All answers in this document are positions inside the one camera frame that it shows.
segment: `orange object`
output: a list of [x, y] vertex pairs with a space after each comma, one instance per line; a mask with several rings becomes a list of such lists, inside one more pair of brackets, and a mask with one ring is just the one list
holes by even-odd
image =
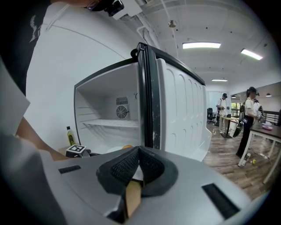
[[126, 148], [132, 148], [133, 146], [131, 145], [125, 145], [122, 149], [126, 149]]

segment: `open refrigerator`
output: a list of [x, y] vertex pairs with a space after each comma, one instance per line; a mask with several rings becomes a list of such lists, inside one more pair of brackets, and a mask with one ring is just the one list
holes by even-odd
[[99, 154], [144, 145], [202, 161], [211, 140], [205, 82], [149, 45], [131, 55], [75, 85], [79, 143]]

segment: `wooden table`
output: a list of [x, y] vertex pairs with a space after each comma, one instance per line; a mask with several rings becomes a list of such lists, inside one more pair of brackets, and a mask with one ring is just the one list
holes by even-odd
[[221, 134], [221, 136], [223, 136], [224, 138], [232, 138], [231, 136], [228, 135], [229, 126], [230, 126], [230, 121], [231, 121], [231, 120], [239, 120], [239, 118], [235, 118], [235, 117], [223, 117], [223, 119], [228, 120], [228, 125], [227, 125], [227, 133], [226, 133], [226, 134]]
[[[247, 151], [248, 151], [248, 148], [249, 148], [249, 145], [250, 145], [251, 138], [252, 138], [253, 134], [264, 137], [264, 138], [268, 138], [270, 140], [273, 140], [273, 144], [272, 144], [271, 149], [270, 149], [269, 154], [268, 154], [268, 158], [271, 157], [272, 151], [273, 151], [274, 146], [275, 146], [275, 142], [281, 143], [281, 127], [272, 126], [272, 128], [273, 129], [271, 131], [265, 130], [265, 129], [262, 128], [262, 124], [258, 123], [258, 122], [256, 122], [251, 127], [249, 139], [248, 139], [246, 148], [244, 150], [244, 153], [241, 157], [241, 160], [239, 161], [238, 166], [241, 166], [241, 163], [242, 163], [243, 159], [245, 158], [245, 155], [247, 154]], [[268, 173], [267, 177], [264, 179], [264, 181], [263, 181], [264, 184], [268, 181], [269, 177], [272, 175], [275, 167], [278, 165], [278, 162], [279, 162], [280, 158], [281, 158], [281, 150], [279, 151], [277, 159], [276, 159], [274, 165], [272, 166], [270, 172]]]

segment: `black sleeve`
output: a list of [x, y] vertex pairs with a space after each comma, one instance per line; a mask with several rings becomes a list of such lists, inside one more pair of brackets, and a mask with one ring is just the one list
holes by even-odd
[[4, 1], [1, 3], [0, 54], [2, 60], [25, 95], [26, 75], [40, 28], [50, 0]]

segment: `rectangular ceiling light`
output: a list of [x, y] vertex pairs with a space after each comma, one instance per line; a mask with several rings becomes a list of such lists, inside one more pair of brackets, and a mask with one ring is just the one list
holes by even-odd
[[183, 49], [185, 49], [185, 48], [196, 48], [196, 47], [219, 48], [220, 47], [220, 43], [214, 43], [214, 42], [189, 42], [189, 43], [183, 43]]
[[262, 59], [262, 57], [261, 57], [260, 55], [258, 55], [258, 54], [256, 54], [256, 53], [253, 53], [253, 52], [251, 52], [251, 51], [248, 51], [248, 50], [246, 50], [246, 49], [243, 49], [243, 50], [241, 51], [241, 53], [242, 53], [242, 54], [246, 54], [246, 55], [248, 55], [248, 56], [251, 56], [251, 57], [253, 57], [253, 58], [257, 59], [257, 60], [261, 60], [261, 59]]
[[223, 81], [223, 82], [226, 82], [227, 80], [221, 80], [221, 79], [212, 79], [212, 81]]

